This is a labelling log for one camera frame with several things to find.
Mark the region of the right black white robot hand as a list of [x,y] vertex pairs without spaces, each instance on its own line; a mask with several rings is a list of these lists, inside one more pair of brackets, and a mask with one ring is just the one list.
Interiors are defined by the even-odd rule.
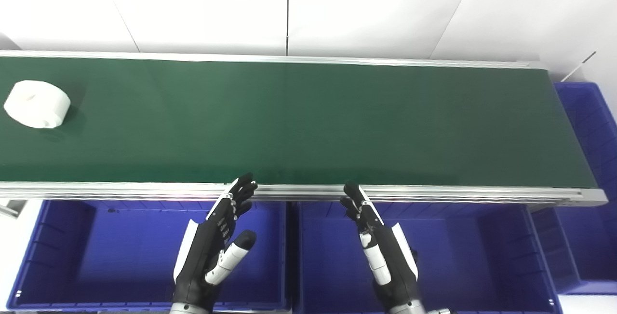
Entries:
[[355,222],[373,274],[373,288],[387,314],[425,314],[418,289],[418,266],[399,223],[386,226],[359,184],[348,181],[340,202]]

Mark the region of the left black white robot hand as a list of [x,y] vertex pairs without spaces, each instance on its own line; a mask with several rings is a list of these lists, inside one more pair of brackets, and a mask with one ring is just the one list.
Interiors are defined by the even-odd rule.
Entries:
[[258,185],[251,173],[236,178],[219,195],[203,222],[188,222],[174,266],[172,314],[211,314],[222,283],[256,243],[246,229],[234,239],[238,218],[253,204]]

